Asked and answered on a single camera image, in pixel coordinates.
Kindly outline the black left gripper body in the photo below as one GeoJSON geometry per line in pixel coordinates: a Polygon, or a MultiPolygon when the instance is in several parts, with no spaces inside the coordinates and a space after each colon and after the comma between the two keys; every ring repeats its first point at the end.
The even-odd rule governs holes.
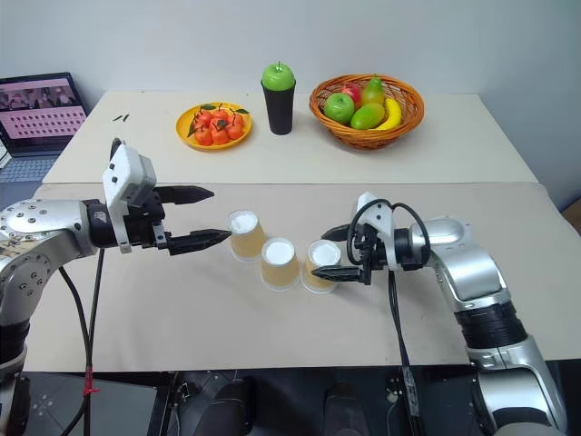
{"type": "Polygon", "coordinates": [[[165,218],[164,203],[172,199],[170,186],[156,187],[146,194],[136,205],[128,206],[128,214],[123,217],[131,247],[167,248],[166,231],[162,220],[165,218]]]}

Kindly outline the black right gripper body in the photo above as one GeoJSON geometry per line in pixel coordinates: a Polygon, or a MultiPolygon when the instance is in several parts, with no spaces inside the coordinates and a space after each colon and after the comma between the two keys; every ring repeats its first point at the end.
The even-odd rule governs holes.
{"type": "Polygon", "coordinates": [[[347,255],[353,265],[359,266],[359,282],[371,285],[373,271],[387,264],[385,245],[378,231],[370,224],[351,223],[347,230],[347,255]]]}

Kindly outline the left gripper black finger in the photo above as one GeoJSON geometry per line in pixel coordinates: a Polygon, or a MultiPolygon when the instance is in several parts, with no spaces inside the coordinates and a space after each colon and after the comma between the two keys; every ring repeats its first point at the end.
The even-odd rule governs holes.
{"type": "Polygon", "coordinates": [[[161,203],[192,204],[214,196],[214,192],[195,185],[157,186],[155,192],[161,203]]]}
{"type": "Polygon", "coordinates": [[[173,237],[165,233],[167,250],[170,255],[180,255],[206,250],[231,236],[231,231],[205,229],[190,232],[187,235],[173,237]]]}

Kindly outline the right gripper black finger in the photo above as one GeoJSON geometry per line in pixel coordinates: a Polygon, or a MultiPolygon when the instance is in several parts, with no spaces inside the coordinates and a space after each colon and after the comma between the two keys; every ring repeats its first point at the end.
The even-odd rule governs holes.
{"type": "Polygon", "coordinates": [[[311,271],[311,274],[329,282],[364,283],[363,271],[357,266],[328,265],[311,271]]]}
{"type": "Polygon", "coordinates": [[[320,238],[321,240],[332,242],[347,242],[350,240],[350,237],[350,225],[347,223],[329,229],[320,238]]]}

